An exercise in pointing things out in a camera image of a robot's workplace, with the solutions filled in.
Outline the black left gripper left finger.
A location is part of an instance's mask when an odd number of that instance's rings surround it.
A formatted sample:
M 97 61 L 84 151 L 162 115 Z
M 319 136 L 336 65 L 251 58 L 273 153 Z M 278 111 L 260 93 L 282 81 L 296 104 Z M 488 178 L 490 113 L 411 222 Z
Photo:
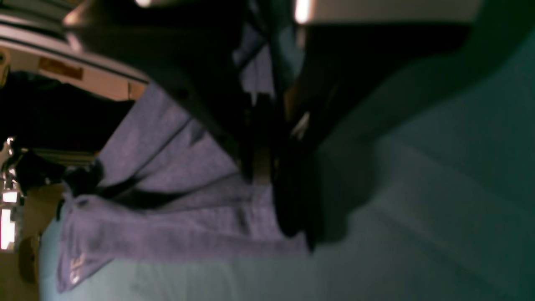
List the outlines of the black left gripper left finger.
M 245 0 L 83 0 L 63 18 L 78 52 L 130 66 L 203 123 L 243 177 L 270 183 L 269 152 L 239 80 Z

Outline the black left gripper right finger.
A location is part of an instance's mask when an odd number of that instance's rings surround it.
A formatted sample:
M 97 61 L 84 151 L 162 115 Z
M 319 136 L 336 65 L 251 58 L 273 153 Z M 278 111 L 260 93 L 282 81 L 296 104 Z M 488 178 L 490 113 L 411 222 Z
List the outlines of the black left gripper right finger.
M 396 70 L 466 42 L 482 0 L 293 0 L 300 69 L 278 103 L 273 181 L 296 175 L 337 122 Z

